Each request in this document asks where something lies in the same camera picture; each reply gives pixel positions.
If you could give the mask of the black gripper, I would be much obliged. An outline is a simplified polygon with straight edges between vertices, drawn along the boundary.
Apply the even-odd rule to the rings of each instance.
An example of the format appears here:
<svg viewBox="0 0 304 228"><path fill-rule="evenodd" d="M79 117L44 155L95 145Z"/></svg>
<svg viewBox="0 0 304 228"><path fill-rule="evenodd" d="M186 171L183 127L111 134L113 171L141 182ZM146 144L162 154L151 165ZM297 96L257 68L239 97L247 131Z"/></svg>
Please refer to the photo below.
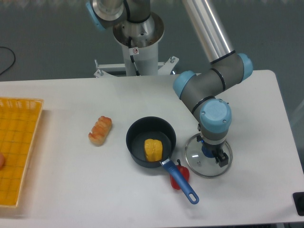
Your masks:
<svg viewBox="0 0 304 228"><path fill-rule="evenodd" d="M201 142L201 150L203 154L213 154L216 164L219 164L220 167L228 165L228 155L223 152L224 142L216 145L208 144L205 141Z"/></svg>

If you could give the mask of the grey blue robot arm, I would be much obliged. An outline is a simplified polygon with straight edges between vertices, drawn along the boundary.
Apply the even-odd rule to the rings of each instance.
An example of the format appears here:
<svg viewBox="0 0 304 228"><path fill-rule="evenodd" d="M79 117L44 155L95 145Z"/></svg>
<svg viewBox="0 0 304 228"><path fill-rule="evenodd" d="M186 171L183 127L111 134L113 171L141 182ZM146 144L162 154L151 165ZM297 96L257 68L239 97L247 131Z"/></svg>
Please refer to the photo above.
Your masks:
<svg viewBox="0 0 304 228"><path fill-rule="evenodd" d="M194 26L210 70L198 75L181 73L173 83L178 98L198 121L203 153L220 167L228 164L223 151L231 109L217 95L243 82L253 72L250 58L237 54L209 0L185 0L183 5ZM128 76L158 75L158 42L164 34L161 18L148 0L89 0L87 10L100 30L112 28L123 50Z"/></svg>

